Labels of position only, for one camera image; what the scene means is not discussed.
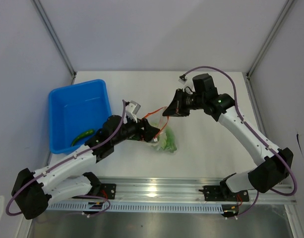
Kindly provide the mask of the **blue plastic bin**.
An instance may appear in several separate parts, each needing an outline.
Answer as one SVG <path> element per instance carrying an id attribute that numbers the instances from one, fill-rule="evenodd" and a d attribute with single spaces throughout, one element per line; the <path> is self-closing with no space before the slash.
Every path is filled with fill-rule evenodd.
<path id="1" fill-rule="evenodd" d="M 82 145 L 80 134 L 97 131 L 112 115 L 105 81 L 91 80 L 52 90 L 49 102 L 49 147 L 53 154 L 69 154 Z"/>

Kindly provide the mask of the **aluminium frame post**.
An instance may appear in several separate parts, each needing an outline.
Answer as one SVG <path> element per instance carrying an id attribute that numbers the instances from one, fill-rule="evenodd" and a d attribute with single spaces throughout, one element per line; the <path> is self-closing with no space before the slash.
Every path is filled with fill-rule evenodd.
<path id="1" fill-rule="evenodd" d="M 294 154 L 292 171 L 301 181 L 304 107 L 304 0 L 287 0 L 248 71 L 248 86 L 258 128 Z"/>
<path id="2" fill-rule="evenodd" d="M 63 61 L 67 71 L 69 72 L 70 78 L 71 78 L 69 84 L 72 85 L 75 81 L 77 72 L 75 71 L 75 69 L 71 63 L 71 60 L 69 59 L 69 57 L 66 53 L 66 50 L 64 49 L 64 47 L 58 37 L 58 34 L 49 18 L 47 12 L 45 11 L 45 8 L 44 8 L 42 2 L 40 0 L 31 0 L 31 3 L 34 6 L 35 11 L 37 12 L 39 18 L 41 19 L 41 22 L 43 23 L 54 47 L 57 50 L 57 53 L 59 54 L 61 60 Z"/>

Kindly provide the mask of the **left aluminium frame post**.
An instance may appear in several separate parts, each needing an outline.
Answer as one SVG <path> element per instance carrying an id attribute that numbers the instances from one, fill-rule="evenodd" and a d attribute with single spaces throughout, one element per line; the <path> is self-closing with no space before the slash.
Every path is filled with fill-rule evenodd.
<path id="1" fill-rule="evenodd" d="M 39 18 L 41 19 L 41 22 L 43 23 L 54 47 L 57 50 L 57 53 L 59 54 L 61 60 L 63 61 L 67 71 L 69 72 L 70 78 L 71 78 L 69 84 L 72 85 L 75 81 L 77 72 L 75 71 L 75 69 L 71 63 L 71 60 L 69 59 L 69 57 L 66 53 L 66 50 L 64 49 L 64 47 L 58 37 L 58 34 L 49 18 L 47 12 L 45 11 L 45 8 L 44 8 L 42 2 L 40 0 L 31 0 L 31 3 L 34 6 L 35 11 L 37 12 Z"/>

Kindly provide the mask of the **green chili pepper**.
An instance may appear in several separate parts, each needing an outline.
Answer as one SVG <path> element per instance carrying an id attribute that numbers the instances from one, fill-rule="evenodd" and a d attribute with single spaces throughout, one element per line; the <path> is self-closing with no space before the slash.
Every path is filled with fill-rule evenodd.
<path id="1" fill-rule="evenodd" d="M 87 130 L 87 131 L 85 131 L 85 132 L 82 132 L 81 134 L 79 134 L 78 136 L 76 136 L 76 137 L 73 139 L 73 141 L 72 141 L 72 143 L 71 143 L 70 146 L 71 146 L 71 147 L 75 146 L 75 145 L 77 144 L 78 141 L 80 141 L 80 140 L 82 140 L 82 139 L 84 139 L 84 138 L 86 138 L 86 137 L 88 137 L 88 136 L 94 134 L 94 132 L 95 132 L 94 129 L 89 129 L 89 130 Z"/>

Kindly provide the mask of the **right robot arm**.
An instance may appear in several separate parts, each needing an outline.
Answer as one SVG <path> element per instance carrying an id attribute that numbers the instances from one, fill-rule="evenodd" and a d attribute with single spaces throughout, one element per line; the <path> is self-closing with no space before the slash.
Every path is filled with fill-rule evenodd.
<path id="1" fill-rule="evenodd" d="M 238 192 L 253 190 L 266 193 L 289 176 L 293 153 L 281 149 L 245 120 L 229 94 L 219 94 L 211 75 L 205 73 L 192 79 L 194 92 L 177 89 L 172 102 L 163 112 L 165 117 L 187 117 L 191 110 L 203 110 L 224 126 L 251 155 L 256 168 L 232 174 L 220 181 L 219 193 L 231 200 Z"/>

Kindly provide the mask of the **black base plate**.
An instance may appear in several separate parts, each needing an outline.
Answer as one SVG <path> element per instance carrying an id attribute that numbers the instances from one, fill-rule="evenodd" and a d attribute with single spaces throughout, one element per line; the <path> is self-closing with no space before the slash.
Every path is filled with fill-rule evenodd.
<path id="1" fill-rule="evenodd" d="M 205 201 L 249 202 L 249 194 L 247 190 L 233 193 L 228 190 L 221 189 L 219 185 L 205 185 L 198 191 L 203 194 Z"/>
<path id="2" fill-rule="evenodd" d="M 103 183 L 99 189 L 99 196 L 109 200 L 114 200 L 116 196 L 117 185 L 114 183 Z"/>

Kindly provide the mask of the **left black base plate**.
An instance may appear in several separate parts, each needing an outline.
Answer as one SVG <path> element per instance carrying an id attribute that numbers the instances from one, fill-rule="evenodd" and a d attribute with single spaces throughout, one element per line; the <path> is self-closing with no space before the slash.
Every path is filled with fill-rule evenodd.
<path id="1" fill-rule="evenodd" d="M 114 200 L 116 196 L 117 185 L 114 183 L 103 183 L 99 189 L 99 196 L 109 200 Z"/>

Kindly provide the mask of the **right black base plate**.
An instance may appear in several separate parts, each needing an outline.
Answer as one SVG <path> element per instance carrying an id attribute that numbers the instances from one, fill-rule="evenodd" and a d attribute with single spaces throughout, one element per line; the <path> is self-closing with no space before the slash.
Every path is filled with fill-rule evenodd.
<path id="1" fill-rule="evenodd" d="M 205 185 L 198 191 L 203 194 L 205 201 L 249 202 L 249 194 L 247 190 L 233 193 L 228 190 L 221 189 L 219 185 Z"/>

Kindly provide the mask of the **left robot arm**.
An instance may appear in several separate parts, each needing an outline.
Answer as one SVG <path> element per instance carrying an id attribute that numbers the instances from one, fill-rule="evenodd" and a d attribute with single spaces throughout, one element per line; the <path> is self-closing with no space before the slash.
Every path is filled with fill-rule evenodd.
<path id="1" fill-rule="evenodd" d="M 129 117 L 110 116 L 101 129 L 63 159 L 33 172 L 28 168 L 21 170 L 11 192 L 11 202 L 16 202 L 19 214 L 31 220 L 53 203 L 72 197 L 96 198 L 101 192 L 101 182 L 92 172 L 75 179 L 70 176 L 108 157 L 123 141 L 150 142 L 159 132 L 146 118 L 134 121 Z"/>

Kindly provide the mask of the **clear zip top bag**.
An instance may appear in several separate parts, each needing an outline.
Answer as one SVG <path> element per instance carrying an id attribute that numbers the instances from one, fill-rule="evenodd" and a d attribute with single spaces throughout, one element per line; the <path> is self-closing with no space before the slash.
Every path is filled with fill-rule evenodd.
<path id="1" fill-rule="evenodd" d="M 153 112 L 149 112 L 148 114 L 145 115 L 145 118 L 148 120 L 148 122 L 150 123 L 151 126 L 157 127 L 160 129 L 160 132 L 157 134 L 157 136 L 149 142 L 149 145 L 151 146 L 151 144 L 154 141 L 157 141 L 157 137 L 160 134 L 165 134 L 165 128 L 166 127 L 170 127 L 169 126 L 169 117 L 164 117 L 162 116 L 163 111 L 166 109 L 167 107 L 161 107 Z M 159 151 L 159 152 L 164 152 L 167 154 L 172 154 L 170 152 L 167 151 Z"/>

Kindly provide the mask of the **aluminium mounting rail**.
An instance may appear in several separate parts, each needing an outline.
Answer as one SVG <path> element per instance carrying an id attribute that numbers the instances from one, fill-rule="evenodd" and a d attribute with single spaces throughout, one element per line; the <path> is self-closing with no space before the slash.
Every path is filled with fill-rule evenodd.
<path id="1" fill-rule="evenodd" d="M 205 202 L 199 192 L 205 185 L 218 185 L 221 178 L 112 178 L 99 177 L 102 183 L 115 183 L 113 202 L 196 203 Z M 260 193 L 258 205 L 295 205 L 295 196 L 272 191 Z"/>

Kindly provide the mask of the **green lettuce leaf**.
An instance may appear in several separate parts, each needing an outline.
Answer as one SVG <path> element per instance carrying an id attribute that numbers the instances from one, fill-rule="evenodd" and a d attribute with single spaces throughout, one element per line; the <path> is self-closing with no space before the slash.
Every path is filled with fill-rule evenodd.
<path id="1" fill-rule="evenodd" d="M 162 150 L 174 153 L 177 151 L 176 138 L 174 131 L 170 127 L 165 128 L 165 134 L 161 145 Z"/>

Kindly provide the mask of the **right aluminium frame post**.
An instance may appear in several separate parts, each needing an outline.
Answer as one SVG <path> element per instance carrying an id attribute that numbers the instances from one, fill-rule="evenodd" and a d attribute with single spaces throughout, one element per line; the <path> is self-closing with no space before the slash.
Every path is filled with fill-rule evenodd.
<path id="1" fill-rule="evenodd" d="M 258 128 L 294 154 L 292 171 L 301 181 L 304 107 L 304 0 L 287 0 L 248 71 L 248 86 Z"/>

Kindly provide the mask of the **white cauliflower with leaves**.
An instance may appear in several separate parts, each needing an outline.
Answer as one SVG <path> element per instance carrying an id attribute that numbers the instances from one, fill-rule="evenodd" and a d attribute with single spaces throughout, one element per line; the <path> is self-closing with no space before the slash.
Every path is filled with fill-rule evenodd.
<path id="1" fill-rule="evenodd" d="M 157 137 L 157 141 L 154 141 L 151 144 L 151 147 L 157 151 L 169 151 L 170 150 L 170 141 L 166 134 L 160 134 Z"/>

